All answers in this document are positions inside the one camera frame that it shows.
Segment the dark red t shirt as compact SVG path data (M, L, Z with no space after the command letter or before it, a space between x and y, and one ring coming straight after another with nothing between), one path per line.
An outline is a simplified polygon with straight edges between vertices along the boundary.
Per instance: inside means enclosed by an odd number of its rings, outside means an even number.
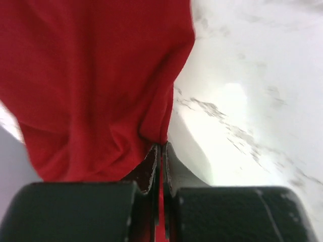
M148 188L194 41L190 1L1 1L1 102L42 180Z

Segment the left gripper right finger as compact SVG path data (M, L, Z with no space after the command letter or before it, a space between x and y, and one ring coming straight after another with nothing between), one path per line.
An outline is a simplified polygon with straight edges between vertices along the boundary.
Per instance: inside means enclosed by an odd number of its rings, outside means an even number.
M210 186L163 146L169 241L317 241L297 195L280 186Z

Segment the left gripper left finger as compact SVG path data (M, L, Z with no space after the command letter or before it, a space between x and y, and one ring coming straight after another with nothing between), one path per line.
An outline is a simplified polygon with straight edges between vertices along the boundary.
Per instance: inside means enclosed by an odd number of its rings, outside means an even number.
M7 210L8 241L155 241L160 147L110 183L31 183Z

